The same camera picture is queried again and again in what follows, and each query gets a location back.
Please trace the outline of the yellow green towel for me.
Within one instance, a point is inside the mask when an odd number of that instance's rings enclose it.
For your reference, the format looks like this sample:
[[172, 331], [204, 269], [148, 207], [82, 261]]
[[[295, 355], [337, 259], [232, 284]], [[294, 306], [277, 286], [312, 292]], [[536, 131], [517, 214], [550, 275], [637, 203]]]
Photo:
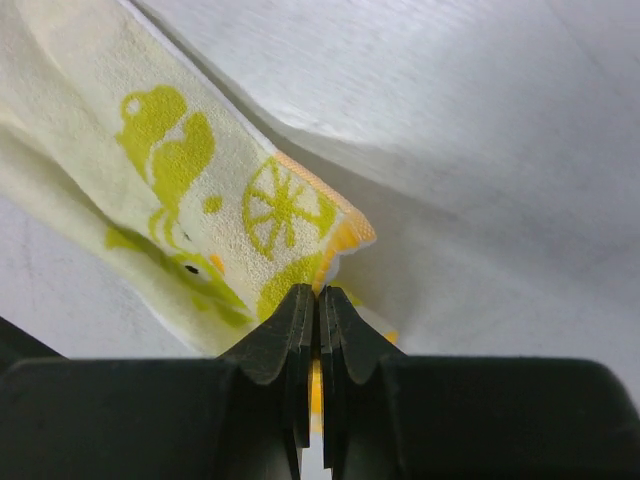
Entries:
[[2, 3], [1, 191], [205, 355], [376, 239], [124, 1]]

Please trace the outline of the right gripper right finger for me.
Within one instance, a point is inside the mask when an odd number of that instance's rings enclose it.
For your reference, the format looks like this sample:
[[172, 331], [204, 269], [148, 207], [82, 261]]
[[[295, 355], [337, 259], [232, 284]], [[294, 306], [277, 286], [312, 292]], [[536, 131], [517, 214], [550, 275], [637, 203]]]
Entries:
[[584, 359], [408, 355], [346, 294], [318, 300], [324, 465], [336, 479], [635, 479], [639, 414]]

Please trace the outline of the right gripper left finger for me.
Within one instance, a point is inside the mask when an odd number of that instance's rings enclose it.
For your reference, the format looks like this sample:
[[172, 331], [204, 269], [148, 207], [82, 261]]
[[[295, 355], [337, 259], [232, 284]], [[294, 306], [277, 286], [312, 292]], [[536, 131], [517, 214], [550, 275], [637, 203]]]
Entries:
[[315, 297], [292, 287], [224, 354], [65, 358], [1, 325], [5, 479], [297, 479]]

